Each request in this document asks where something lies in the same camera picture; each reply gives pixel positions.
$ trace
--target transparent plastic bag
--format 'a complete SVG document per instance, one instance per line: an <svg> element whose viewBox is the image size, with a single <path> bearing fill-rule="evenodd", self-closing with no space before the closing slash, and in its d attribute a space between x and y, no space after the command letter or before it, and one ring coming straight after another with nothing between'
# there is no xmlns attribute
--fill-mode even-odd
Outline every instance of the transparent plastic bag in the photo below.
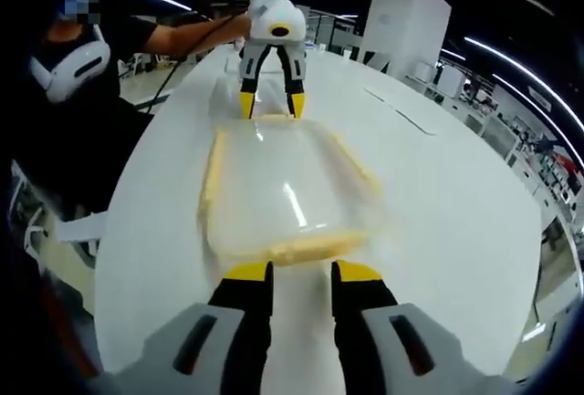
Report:
<svg viewBox="0 0 584 395"><path fill-rule="evenodd" d="M199 217L220 262L293 265L365 245L383 222L379 189L315 122L229 120L217 128Z"/></svg>

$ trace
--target black cable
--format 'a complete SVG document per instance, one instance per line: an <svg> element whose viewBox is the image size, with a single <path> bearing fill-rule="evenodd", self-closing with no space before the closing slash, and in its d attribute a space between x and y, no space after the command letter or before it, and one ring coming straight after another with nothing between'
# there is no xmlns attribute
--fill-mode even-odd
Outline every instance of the black cable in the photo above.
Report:
<svg viewBox="0 0 584 395"><path fill-rule="evenodd" d="M223 23L221 23L219 26L212 28L211 30L209 30L201 39L199 39L197 41L196 44L193 45L193 47L191 47L188 51L187 51L187 55L191 54L193 51L195 51L197 49L197 47L199 47L210 35L214 34L215 32L218 32L219 30L221 30L223 27L227 26L227 24L231 23L235 17L237 15L233 15L233 16L229 16L227 19L225 19L225 21ZM171 72L169 73L169 75L166 77L166 79L162 82L162 85L160 88L158 88L158 91L156 91L156 94L154 95L154 98L150 101L150 103L148 104L148 110L146 111L147 114L150 114L151 110L152 110L152 106L154 106L154 104L156 103L156 100L158 99L158 97L161 95L162 90L164 89L164 87L166 87L166 84L168 83L168 81L171 79L172 75L176 72L176 70L178 69L178 67L180 65L183 64L184 60L186 59L186 57L183 60L179 60L174 67L172 67Z"/></svg>

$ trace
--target person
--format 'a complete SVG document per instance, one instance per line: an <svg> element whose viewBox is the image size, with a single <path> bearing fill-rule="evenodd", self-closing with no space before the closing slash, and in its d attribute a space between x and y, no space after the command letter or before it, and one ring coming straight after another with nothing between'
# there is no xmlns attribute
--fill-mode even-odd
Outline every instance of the person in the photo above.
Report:
<svg viewBox="0 0 584 395"><path fill-rule="evenodd" d="M51 71L76 48L96 39L94 26L80 18L57 17L34 52L42 68ZM195 47L205 51L248 35L247 15L226 19L169 27L130 16L104 18L99 30L110 50L105 70L58 103L49 101L45 89L29 75L12 118L24 133L16 141L15 159L26 177L65 205L106 211L152 118L120 96L118 59L127 60L136 52L185 56Z"/></svg>

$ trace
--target white table surface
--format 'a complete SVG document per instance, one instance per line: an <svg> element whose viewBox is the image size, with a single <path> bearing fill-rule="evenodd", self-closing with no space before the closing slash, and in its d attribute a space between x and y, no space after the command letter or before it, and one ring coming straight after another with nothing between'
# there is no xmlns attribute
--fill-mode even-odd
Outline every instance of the white table surface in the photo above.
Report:
<svg viewBox="0 0 584 395"><path fill-rule="evenodd" d="M114 193L96 269L96 330L108 371L138 360L148 337L214 290L195 215L213 141L211 119L239 113L236 105L221 103L233 97L226 91L236 80L225 72L230 56L229 47L219 47L177 87ZM476 367L502 373L537 280L535 201L486 143L393 78L311 50L305 91L303 118L337 133L384 189L391 231L359 260L382 273L400 302L413 302L459 337ZM326 290L322 299L310 296L322 294L317 288L326 282L314 280L312 268L276 272L264 393L274 387L276 393L344 393L332 320L321 308ZM295 276L312 279L294 287ZM311 305L312 312L302 311ZM291 319L287 311L294 312ZM287 330L312 313L318 327L313 323L304 338L288 339ZM279 348L296 352L278 362Z"/></svg>

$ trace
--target white vr headset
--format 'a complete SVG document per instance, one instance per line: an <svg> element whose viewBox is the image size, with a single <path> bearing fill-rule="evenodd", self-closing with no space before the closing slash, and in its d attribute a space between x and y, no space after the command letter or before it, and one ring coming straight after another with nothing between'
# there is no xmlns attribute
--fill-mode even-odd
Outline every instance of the white vr headset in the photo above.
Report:
<svg viewBox="0 0 584 395"><path fill-rule="evenodd" d="M103 39L98 25L93 26L97 40L76 48L48 71L35 58L30 59L30 72L47 93L51 103L71 97L87 80L99 76L110 62L110 46Z"/></svg>

